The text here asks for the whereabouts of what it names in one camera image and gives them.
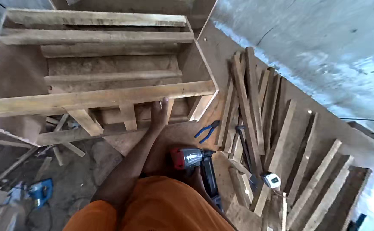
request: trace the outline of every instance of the orange shorts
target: orange shorts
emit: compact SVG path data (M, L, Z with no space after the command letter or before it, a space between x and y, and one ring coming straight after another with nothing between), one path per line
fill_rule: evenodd
M164 176L139 179L122 223L107 202L95 201L73 215L63 231L234 229L190 186Z

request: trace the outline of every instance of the person's arm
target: person's arm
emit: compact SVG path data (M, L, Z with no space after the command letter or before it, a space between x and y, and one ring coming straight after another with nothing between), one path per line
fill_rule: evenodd
M162 106L159 101L153 102L150 128L103 181L93 195L92 202L97 200L108 202L120 212L136 185L151 146L166 124L168 101L169 99L165 97Z

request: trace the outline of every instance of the blue pliers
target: blue pliers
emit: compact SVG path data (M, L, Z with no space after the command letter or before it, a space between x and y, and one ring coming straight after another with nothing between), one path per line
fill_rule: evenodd
M216 121L214 121L212 124L210 124L210 125L208 125L208 126L206 126L206 127L203 127L195 136L194 136L194 138L197 138L201 133L203 133L204 132L204 130L207 130L207 129L210 129L210 131L208 132L208 134L207 134L207 136L204 138L204 139L202 139L202 140L200 140L200 144L201 143L203 143L204 141L206 141L210 136L211 136L211 134L212 134L212 132L214 131L214 129L218 126L218 125L220 125L220 120L216 120Z

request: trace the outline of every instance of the wooden formwork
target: wooden formwork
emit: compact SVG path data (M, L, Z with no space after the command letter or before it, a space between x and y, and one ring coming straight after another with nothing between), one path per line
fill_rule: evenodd
M8 9L0 34L0 132L36 146L199 120L219 89L185 16ZM46 116L81 128L45 132Z

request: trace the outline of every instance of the hand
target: hand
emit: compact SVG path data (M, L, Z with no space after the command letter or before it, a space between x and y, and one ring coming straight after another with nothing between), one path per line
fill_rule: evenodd
M155 132L161 132L167 124L167 110L169 107L169 98L164 97L160 105L160 101L154 101L151 106L151 124L150 129Z

